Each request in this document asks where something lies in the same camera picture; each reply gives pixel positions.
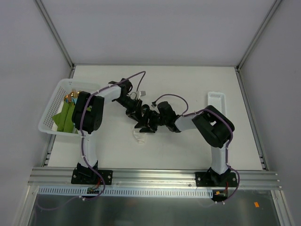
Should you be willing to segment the white paper napkin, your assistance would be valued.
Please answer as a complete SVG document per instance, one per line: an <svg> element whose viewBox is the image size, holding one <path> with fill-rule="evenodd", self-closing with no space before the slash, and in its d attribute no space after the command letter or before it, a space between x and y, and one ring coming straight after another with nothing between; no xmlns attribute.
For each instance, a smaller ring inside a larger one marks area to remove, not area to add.
<svg viewBox="0 0 301 226"><path fill-rule="evenodd" d="M141 144L141 145L145 144L146 133L141 133L139 129L134 129L133 136L137 140L138 144Z"/></svg>

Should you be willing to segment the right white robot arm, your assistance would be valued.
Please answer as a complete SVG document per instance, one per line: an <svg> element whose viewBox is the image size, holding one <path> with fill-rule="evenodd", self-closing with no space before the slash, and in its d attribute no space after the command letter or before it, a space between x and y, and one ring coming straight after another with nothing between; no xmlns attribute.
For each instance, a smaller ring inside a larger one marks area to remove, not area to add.
<svg viewBox="0 0 301 226"><path fill-rule="evenodd" d="M155 133L159 126L167 127L171 132L180 133L190 129L200 132L211 146L212 163L207 173L201 178L215 186L226 183L231 172L228 164L228 147L233 139L235 127L221 112L212 105L187 115L176 114L167 102L158 104L159 112L148 105L142 105L135 118L136 129L141 133Z"/></svg>

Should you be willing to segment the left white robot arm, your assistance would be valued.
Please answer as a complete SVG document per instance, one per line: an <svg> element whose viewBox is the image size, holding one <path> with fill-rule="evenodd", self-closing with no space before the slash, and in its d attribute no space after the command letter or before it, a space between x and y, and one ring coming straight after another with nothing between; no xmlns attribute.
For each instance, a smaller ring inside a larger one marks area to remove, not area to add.
<svg viewBox="0 0 301 226"><path fill-rule="evenodd" d="M142 100L132 99L129 92L132 84L128 79L110 82L107 87L88 93L82 91L73 110L72 122L81 137L80 160L73 170L71 183L75 185L111 185L112 170L99 170L96 154L95 132L103 121L104 106L118 102L126 109L126 114L134 120L142 117Z"/></svg>

